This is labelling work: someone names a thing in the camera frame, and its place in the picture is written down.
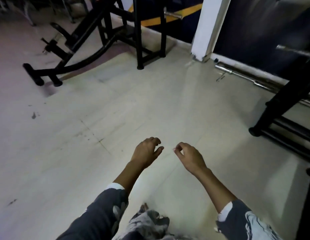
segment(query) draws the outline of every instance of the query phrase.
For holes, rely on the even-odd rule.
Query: forearm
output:
[[[236,196],[217,179],[210,169],[205,168],[194,175],[204,186],[218,213],[220,213],[229,202],[237,199]]]
[[[123,186],[129,195],[139,175],[143,172],[143,165],[140,163],[130,161],[124,170],[114,180],[114,183]]]

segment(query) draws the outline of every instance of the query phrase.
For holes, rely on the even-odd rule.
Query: gray patterned sleeve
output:
[[[224,216],[219,216],[216,222],[218,230],[228,240],[281,240],[271,226],[262,222],[241,200],[230,204],[226,206],[229,210],[223,210]]]
[[[126,191],[108,187],[57,240],[111,240],[127,206]]]

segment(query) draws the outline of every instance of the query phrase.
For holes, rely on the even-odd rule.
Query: yellow wall stripe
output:
[[[193,14],[194,12],[197,12],[198,10],[201,10],[202,9],[202,3],[201,4],[197,4],[195,6],[192,6],[192,7],[188,7],[188,8],[185,8],[185,9],[182,9],[182,10],[179,10],[177,12],[174,12],[175,14],[179,14],[179,15],[182,15],[183,17],[186,17],[188,15],[191,15]],[[134,7],[133,5],[128,9],[129,12],[133,12],[134,11]],[[172,22],[172,21],[175,21],[175,20],[178,20],[177,18],[175,17],[166,17],[166,22]],[[160,24],[160,17],[155,17],[155,18],[151,18],[151,19],[147,19],[147,20],[143,20],[141,21],[141,25],[144,26],[144,27],[147,27],[147,26],[154,26],[154,25],[158,25]]]

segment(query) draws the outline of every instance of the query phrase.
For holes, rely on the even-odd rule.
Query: weight bench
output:
[[[136,48],[137,51],[137,69],[144,69],[144,64],[156,57],[165,57],[166,49],[166,18],[164,14],[164,1],[157,0],[155,8],[160,11],[161,20],[161,48],[159,51],[152,52],[141,44],[141,19],[139,14],[138,4],[140,0],[133,0],[134,12],[125,11],[121,0],[99,0],[93,2],[93,9],[87,14],[87,16],[81,21],[77,28],[72,34],[69,34],[61,26],[56,23],[51,23],[52,27],[55,28],[62,36],[65,37],[65,46],[69,48],[68,52],[57,46],[56,38],[52,39],[50,42],[46,41],[44,38],[42,40],[46,43],[45,51],[52,52],[59,56],[62,60],[55,68],[51,69],[39,69],[35,70],[33,67],[25,63],[23,64],[24,69],[32,78],[32,80],[38,86],[44,85],[44,80],[41,78],[43,76],[48,76],[55,87],[59,87],[63,84],[61,80],[58,79],[57,75],[73,72],[75,70],[81,69],[88,64],[97,60],[102,56],[115,41],[122,41]],[[118,28],[112,28],[110,13],[114,13],[122,17],[123,25]],[[101,25],[101,20],[104,19],[105,27]],[[133,21],[134,27],[127,24],[127,21]],[[103,47],[101,47],[97,52],[95,52],[90,57],[76,63],[73,65],[66,66],[68,61],[73,57],[73,55],[78,51],[82,44],[87,40],[89,35],[98,28]]]

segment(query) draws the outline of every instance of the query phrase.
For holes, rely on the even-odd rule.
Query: hand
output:
[[[155,147],[159,144],[161,144],[161,141],[157,137],[145,139],[136,147],[131,162],[138,163],[142,166],[142,169],[147,168],[164,150],[164,147],[160,146],[155,151]]]
[[[195,147],[180,142],[173,150],[187,171],[194,176],[202,170],[207,169],[203,156]]]

